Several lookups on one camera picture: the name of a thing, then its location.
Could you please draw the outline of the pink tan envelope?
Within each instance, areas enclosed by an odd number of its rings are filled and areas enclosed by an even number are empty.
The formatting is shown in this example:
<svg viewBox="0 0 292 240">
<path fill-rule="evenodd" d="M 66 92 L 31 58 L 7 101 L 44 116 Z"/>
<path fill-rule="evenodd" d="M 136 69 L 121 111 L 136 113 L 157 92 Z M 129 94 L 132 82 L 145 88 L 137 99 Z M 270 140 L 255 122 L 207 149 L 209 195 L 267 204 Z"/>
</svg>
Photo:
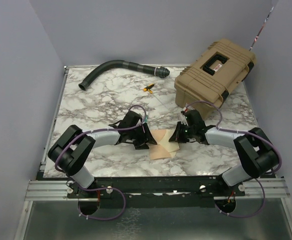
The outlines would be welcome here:
<svg viewBox="0 0 292 240">
<path fill-rule="evenodd" d="M 150 160 L 160 160 L 160 159 L 170 159 L 175 157 L 176 152 L 168 152 L 163 146 L 163 140 L 165 137 L 171 137 L 174 133 L 172 129 L 152 129 L 151 133 L 155 140 L 157 141 L 157 145 L 149 145 L 149 157 Z"/>
</svg>

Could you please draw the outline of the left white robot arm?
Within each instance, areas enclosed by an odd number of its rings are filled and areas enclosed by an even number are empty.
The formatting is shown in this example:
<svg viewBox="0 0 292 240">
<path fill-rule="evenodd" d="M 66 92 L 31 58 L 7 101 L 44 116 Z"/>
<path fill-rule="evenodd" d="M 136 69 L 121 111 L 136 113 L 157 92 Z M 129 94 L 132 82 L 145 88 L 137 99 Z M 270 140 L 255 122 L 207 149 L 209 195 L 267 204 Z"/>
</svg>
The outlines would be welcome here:
<svg viewBox="0 0 292 240">
<path fill-rule="evenodd" d="M 148 124 L 136 112 L 129 110 L 122 120 L 107 128 L 83 131 L 77 125 L 69 126 L 48 151 L 48 158 L 58 170 L 79 185 L 85 197 L 95 194 L 95 177 L 85 167 L 92 149 L 119 144 L 132 144 L 136 150 L 147 150 L 157 145 Z"/>
</svg>

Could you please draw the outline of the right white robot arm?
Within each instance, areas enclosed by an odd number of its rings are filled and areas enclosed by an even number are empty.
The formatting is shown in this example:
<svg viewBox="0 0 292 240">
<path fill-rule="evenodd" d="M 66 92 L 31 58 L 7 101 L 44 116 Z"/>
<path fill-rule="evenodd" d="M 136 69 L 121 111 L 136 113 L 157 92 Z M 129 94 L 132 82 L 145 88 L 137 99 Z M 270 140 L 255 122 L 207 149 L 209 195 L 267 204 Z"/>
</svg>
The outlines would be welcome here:
<svg viewBox="0 0 292 240">
<path fill-rule="evenodd" d="M 204 145 L 218 145 L 235 149 L 240 163 L 218 176 L 215 189 L 226 196 L 234 185 L 249 179 L 256 179 L 281 166 L 278 151 L 262 129 L 255 127 L 249 131 L 235 131 L 206 125 L 197 110 L 183 111 L 186 123 L 179 121 L 169 139 L 170 142 L 189 143 L 191 139 Z"/>
</svg>

